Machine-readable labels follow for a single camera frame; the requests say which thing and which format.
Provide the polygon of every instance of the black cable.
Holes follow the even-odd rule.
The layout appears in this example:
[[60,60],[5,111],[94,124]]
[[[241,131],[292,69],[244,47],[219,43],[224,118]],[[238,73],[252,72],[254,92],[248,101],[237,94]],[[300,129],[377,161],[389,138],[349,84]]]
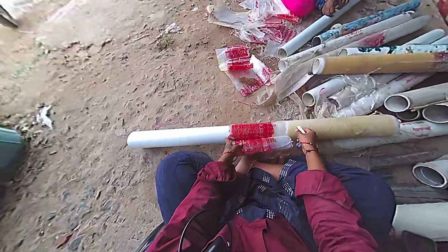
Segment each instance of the black cable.
[[210,211],[210,209],[203,209],[203,210],[197,212],[197,213],[196,213],[195,215],[193,215],[193,217],[187,222],[187,225],[185,225],[185,228],[184,228],[184,230],[182,231],[182,234],[181,234],[181,240],[179,241],[179,249],[178,249],[178,252],[182,252],[182,243],[183,243],[183,241],[184,241],[185,231],[187,230],[188,226],[191,224],[191,222],[194,220],[194,218],[196,218],[199,214],[202,214],[203,212],[206,212],[206,211]]

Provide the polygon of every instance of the person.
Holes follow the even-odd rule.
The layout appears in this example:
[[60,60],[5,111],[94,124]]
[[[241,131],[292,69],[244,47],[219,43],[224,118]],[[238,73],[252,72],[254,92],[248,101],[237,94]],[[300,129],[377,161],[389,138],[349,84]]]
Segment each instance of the person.
[[166,226],[147,251],[376,251],[392,227],[391,188],[366,170],[323,163],[316,134],[305,132],[304,155],[284,165],[243,156],[235,167],[241,145],[228,138],[216,162],[201,152],[164,158],[155,183]]
[[332,17],[337,9],[342,9],[349,0],[282,0],[289,11],[298,16],[306,17],[317,7],[323,15]]

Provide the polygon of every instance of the pipe opening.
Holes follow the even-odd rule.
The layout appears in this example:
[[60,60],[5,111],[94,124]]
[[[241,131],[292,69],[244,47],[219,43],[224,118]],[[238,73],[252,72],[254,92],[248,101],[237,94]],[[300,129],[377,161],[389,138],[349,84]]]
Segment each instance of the pipe opening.
[[286,63],[286,61],[284,61],[284,60],[280,60],[279,61],[279,70],[280,70],[280,72],[285,71],[287,67],[288,67],[288,63]]
[[384,101],[384,106],[392,112],[403,112],[409,109],[410,103],[406,96],[393,95]]
[[314,104],[316,102],[313,95],[309,94],[309,93],[303,93],[302,101],[303,101],[303,104],[307,107],[314,106]]
[[280,48],[278,51],[277,51],[277,57],[279,58],[279,59],[284,59],[284,58],[286,58],[288,56],[288,53],[286,52],[286,50],[285,49],[283,49],[283,48]]
[[320,44],[322,44],[320,37],[314,37],[313,40],[311,40],[311,46],[317,46]]
[[417,120],[420,117],[420,114],[421,114],[420,110],[416,111],[406,110],[403,112],[396,113],[396,117],[404,121],[412,121]]
[[448,106],[429,106],[423,110],[423,117],[430,122],[446,123],[448,122]]
[[441,173],[426,165],[415,166],[412,173],[420,182],[431,187],[444,187],[447,183]]
[[320,68],[321,68],[321,64],[323,65],[324,62],[325,62],[325,59],[323,59],[323,58],[317,58],[313,62],[313,67],[312,67],[313,74],[320,74],[322,72],[323,69],[320,69]]
[[347,51],[347,49],[342,49],[339,53],[338,56],[347,56],[349,54],[349,52]]

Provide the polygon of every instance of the teal object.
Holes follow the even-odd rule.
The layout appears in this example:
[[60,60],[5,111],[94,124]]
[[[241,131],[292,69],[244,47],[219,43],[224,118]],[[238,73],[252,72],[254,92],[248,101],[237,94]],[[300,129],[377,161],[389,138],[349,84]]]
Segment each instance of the teal object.
[[18,168],[25,144],[23,137],[15,130],[0,128],[0,171]]

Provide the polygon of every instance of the hand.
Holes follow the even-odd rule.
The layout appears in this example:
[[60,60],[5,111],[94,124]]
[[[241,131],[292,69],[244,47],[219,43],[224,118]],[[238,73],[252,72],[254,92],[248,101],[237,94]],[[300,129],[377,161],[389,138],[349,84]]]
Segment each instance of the hand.
[[333,13],[336,11],[336,3],[337,0],[327,0],[323,4],[322,14],[327,15],[329,17],[333,17]]
[[227,164],[233,163],[233,158],[237,155],[237,152],[243,147],[243,143],[239,143],[238,145],[232,145],[232,141],[235,141],[234,138],[227,137],[225,139],[224,152],[229,152],[223,154],[218,161],[222,161]]
[[316,132],[314,132],[308,128],[304,128],[303,130],[305,131],[305,134],[302,134],[299,130],[296,130],[297,141],[312,143],[313,145],[303,143],[302,149],[316,149],[316,139],[317,139]]

